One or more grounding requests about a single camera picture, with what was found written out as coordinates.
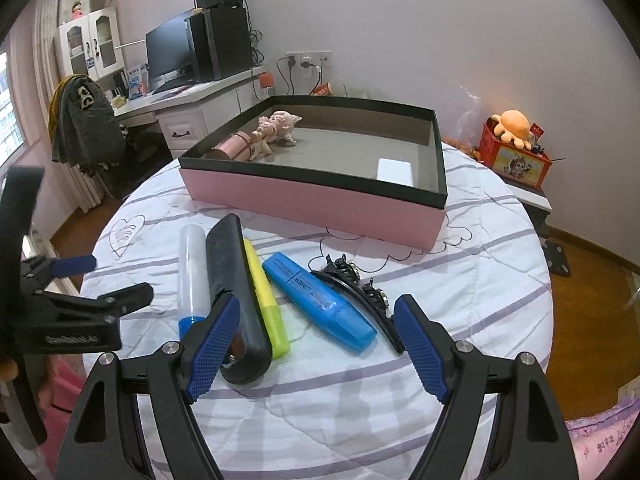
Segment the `person's left hand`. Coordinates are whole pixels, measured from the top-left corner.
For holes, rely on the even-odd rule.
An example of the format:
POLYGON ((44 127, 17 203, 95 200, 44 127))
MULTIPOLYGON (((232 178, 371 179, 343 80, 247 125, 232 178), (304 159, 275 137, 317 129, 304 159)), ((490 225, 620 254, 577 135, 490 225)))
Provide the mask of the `person's left hand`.
POLYGON ((2 382, 12 382, 20 374, 20 370, 14 359, 8 356, 0 356, 0 380, 2 382))

